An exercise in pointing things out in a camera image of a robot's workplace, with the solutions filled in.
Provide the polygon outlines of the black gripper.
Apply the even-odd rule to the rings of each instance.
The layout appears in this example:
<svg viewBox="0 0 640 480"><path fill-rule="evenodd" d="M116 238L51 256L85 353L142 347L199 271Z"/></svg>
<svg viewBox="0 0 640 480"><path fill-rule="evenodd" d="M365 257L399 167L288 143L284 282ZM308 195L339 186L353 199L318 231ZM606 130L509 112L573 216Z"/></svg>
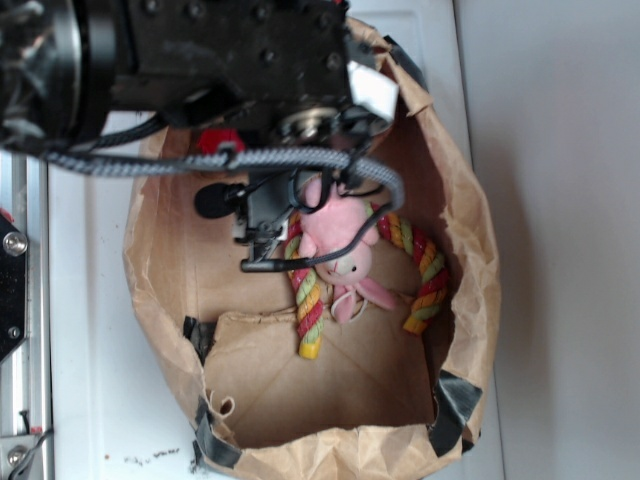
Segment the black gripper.
<svg viewBox="0 0 640 480"><path fill-rule="evenodd" d="M115 110L260 144L361 145L393 123L398 89L345 1L121 1Z"/></svg>

